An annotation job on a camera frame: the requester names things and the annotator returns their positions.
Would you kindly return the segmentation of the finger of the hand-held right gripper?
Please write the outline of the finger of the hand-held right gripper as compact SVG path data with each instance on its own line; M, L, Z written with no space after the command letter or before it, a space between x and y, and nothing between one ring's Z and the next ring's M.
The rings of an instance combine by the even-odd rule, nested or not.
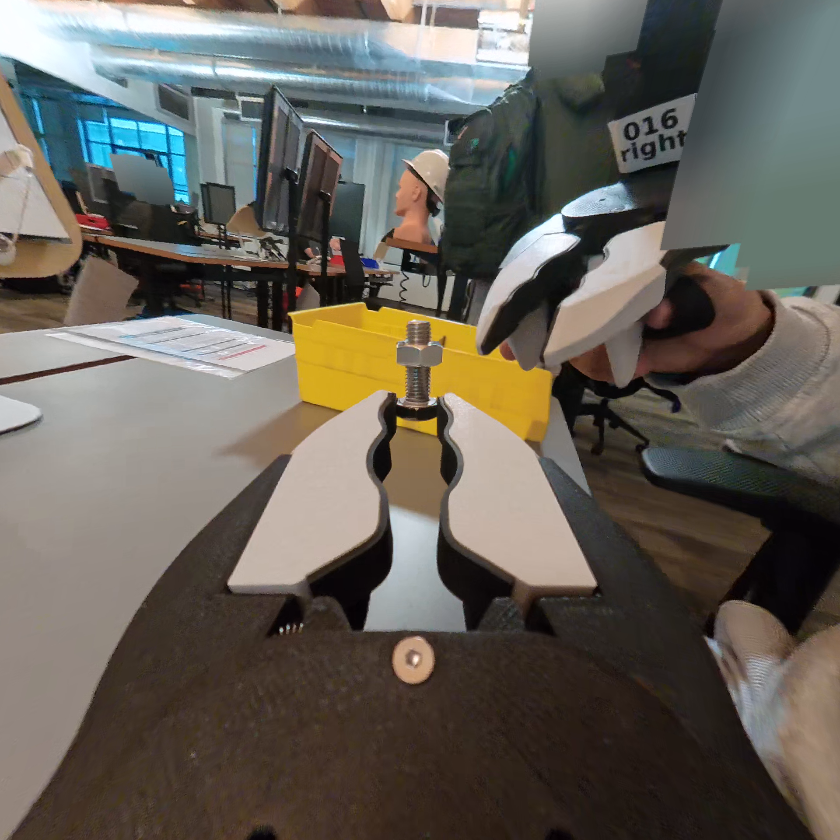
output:
M562 224L541 224L522 236L502 261L480 310L479 354L506 344L523 370L542 368L555 312L581 284L588 260L583 238Z
M636 377L643 321L665 297L664 231L665 223L656 222L606 244L603 262L555 313L543 348L545 370L558 372L563 363L603 345L616 386Z

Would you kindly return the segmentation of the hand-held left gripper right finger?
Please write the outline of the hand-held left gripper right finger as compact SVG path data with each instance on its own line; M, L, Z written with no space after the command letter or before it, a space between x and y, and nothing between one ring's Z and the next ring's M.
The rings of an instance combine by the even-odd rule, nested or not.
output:
M544 597L596 593L597 582L535 452L463 398L438 402L437 566L466 614L510 597L523 614Z

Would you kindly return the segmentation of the steel hex bolt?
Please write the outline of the steel hex bolt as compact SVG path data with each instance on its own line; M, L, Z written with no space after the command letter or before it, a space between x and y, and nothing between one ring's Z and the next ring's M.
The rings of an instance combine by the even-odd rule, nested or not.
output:
M432 341L431 323L423 320L411 320L406 325L405 342L426 344ZM436 405L431 396L431 369L406 368L405 395L398 400L404 413L420 417L421 413Z

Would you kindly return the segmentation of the wooden standing desk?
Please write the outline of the wooden standing desk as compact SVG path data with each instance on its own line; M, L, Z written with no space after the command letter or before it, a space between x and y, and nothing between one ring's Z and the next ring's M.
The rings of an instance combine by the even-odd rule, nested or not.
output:
M398 249L404 254L414 257L426 266L430 266L430 273L436 277L437 283L437 302L436 302L436 316L439 317L445 301L446 289L446 272L439 266L438 246L434 244L414 243L412 241L395 238L393 236L385 237L380 242L380 246L385 249Z

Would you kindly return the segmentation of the long wooden office desk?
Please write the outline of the long wooden office desk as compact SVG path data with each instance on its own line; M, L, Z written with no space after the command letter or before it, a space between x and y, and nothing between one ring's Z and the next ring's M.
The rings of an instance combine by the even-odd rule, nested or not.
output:
M264 259L248 255L242 250L225 249L215 245L178 245L145 239L117 237L99 231L82 232L83 241L100 249L138 256L141 260L140 295L144 299L143 312L150 317L164 314L165 301L170 292L165 282L151 268L160 263L215 266L223 274L223 318L232 320L230 289L234 268L249 268L256 277L249 280L257 287L257 324L261 328L283 331L287 316L297 305L295 281L285 260Z

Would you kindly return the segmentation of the dark green jacket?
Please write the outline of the dark green jacket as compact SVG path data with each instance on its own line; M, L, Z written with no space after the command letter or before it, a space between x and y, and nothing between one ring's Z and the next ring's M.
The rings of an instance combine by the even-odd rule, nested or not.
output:
M464 121L449 152L446 271L493 280L510 248L616 171L602 76L558 79L533 70Z

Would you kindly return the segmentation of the black chair wheel base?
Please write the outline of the black chair wheel base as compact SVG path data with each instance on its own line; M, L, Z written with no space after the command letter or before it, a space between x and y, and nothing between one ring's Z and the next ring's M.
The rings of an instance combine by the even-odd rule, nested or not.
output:
M594 456L602 455L604 451L607 427L611 429L622 429L635 437L637 440L636 451L638 453L644 452L650 446L648 437L644 436L633 425L615 413L611 408L612 402L624 397L634 396L641 391L648 391L666 400L670 405L670 412L679 413L681 411L681 401L677 394L665 388L651 385L643 378L636 378L625 387L589 380L586 389L598 398L598 402L581 402L580 407L576 410L574 419L580 417L592 418L592 425L597 430L597 440L591 448L591 454Z

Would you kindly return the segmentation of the white hard hat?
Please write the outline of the white hard hat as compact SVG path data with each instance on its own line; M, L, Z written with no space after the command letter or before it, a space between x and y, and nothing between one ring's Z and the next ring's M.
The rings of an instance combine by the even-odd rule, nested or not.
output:
M438 204L445 202L445 188L448 179L449 158L442 150L425 150L411 160L402 161L427 187Z

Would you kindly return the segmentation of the black office chair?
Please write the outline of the black office chair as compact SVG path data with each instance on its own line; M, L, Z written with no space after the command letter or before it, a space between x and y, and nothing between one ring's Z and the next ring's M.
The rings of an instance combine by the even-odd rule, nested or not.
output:
M384 286L392 284L394 272L380 269L373 269L371 274L366 272L359 253L359 244L350 239L341 240L341 254L343 280L340 302L342 304L363 302L373 305L374 308L380 307L381 303L377 302L379 291Z

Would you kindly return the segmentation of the black desktop monitor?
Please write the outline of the black desktop monitor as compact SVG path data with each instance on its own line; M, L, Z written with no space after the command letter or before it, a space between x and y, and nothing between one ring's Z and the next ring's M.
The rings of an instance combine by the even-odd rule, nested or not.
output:
M349 240L359 245L364 214L365 186L354 182L339 182L332 196L329 220L331 238Z

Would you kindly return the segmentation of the laminated instruction sheet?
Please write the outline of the laminated instruction sheet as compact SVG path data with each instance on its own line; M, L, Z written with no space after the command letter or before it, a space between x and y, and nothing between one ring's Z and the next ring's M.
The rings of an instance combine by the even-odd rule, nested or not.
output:
M235 379L294 357L293 342L192 321L161 317L48 331L50 338Z

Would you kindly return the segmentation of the large black monitor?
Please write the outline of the large black monitor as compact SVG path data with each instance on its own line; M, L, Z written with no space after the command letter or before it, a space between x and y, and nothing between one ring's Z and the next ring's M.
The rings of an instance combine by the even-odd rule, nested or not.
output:
M329 237L333 195L340 181L343 157L318 132L310 130L301 158L297 232L321 242Z
M272 86L264 97L256 178L255 219L259 228L287 235L290 184L298 182L305 124L286 96Z

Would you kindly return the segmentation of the small black monitor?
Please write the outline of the small black monitor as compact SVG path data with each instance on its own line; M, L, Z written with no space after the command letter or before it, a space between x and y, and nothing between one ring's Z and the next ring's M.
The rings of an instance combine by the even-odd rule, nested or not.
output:
M200 187L204 223L226 227L237 210L235 187L215 182Z

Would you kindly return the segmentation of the person's grey sweatshirt torso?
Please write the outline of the person's grey sweatshirt torso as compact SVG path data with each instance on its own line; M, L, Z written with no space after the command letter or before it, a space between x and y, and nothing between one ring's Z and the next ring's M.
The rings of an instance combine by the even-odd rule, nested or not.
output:
M839 625L798 643L743 601L718 609L707 645L764 768L815 838L839 838Z

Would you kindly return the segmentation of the cardboard panel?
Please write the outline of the cardboard panel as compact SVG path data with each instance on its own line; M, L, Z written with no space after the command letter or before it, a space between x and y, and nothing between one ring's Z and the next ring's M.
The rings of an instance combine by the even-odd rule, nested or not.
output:
M1 109L1 278L60 275L81 255L79 225L5 77Z

